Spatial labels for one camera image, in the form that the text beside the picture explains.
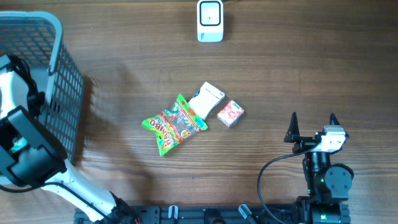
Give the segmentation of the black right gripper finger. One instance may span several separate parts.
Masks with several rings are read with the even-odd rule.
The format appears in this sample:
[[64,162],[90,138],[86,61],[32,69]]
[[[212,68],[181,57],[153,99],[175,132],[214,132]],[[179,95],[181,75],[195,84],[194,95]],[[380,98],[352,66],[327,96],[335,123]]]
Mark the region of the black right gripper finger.
[[[336,118],[334,113],[330,114],[330,125],[340,125],[338,119]],[[349,134],[345,133],[345,138],[349,139]]]
[[294,143],[300,141],[300,131],[299,124],[297,119],[297,113],[293,112],[290,120],[289,128],[286,132],[284,142],[286,143]]

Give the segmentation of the red tissue pack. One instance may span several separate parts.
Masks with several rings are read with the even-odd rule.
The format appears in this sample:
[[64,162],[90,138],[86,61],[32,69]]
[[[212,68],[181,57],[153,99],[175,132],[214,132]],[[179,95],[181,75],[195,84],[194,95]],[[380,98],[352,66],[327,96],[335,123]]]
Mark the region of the red tissue pack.
[[227,127],[232,126],[244,114],[244,109],[234,100],[229,103],[217,114],[218,119]]

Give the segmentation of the white carton box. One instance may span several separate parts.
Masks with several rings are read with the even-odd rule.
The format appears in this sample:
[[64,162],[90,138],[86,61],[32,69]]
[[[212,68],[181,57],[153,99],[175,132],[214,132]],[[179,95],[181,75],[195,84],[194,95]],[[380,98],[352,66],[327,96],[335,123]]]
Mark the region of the white carton box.
[[188,102],[190,107],[203,120],[210,111],[218,105],[225,97],[225,94],[212,84],[205,82],[195,95]]

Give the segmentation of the Haribo gummy candy bag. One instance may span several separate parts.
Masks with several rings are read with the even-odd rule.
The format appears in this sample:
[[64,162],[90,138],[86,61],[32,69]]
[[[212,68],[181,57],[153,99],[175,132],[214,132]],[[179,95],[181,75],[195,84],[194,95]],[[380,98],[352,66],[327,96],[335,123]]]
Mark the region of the Haribo gummy candy bag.
[[190,136],[208,129],[204,120],[181,94],[171,109],[145,119],[141,126],[155,134],[160,156],[166,155]]

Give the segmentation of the teal wet wipes pack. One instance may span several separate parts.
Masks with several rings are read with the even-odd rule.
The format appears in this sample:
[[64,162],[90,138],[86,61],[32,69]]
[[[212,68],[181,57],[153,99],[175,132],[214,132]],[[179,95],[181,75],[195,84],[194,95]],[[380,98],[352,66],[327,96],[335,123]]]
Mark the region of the teal wet wipes pack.
[[16,139],[14,141],[14,145],[11,147],[10,151],[11,153],[16,153],[19,150],[23,149],[24,147],[26,147],[28,145],[28,142],[25,138],[21,137],[19,139]]

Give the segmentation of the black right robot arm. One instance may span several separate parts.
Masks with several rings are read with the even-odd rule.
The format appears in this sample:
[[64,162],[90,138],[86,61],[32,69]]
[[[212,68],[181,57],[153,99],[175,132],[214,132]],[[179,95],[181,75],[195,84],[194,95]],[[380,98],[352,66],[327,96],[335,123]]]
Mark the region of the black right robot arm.
[[292,223],[350,224],[348,200],[354,172],[344,164],[332,164],[330,156],[340,152],[349,134],[330,115],[329,125],[313,137],[300,135],[297,114],[292,113],[290,125],[284,138],[294,145],[295,155],[303,154],[303,173],[308,195],[299,196],[294,203]]

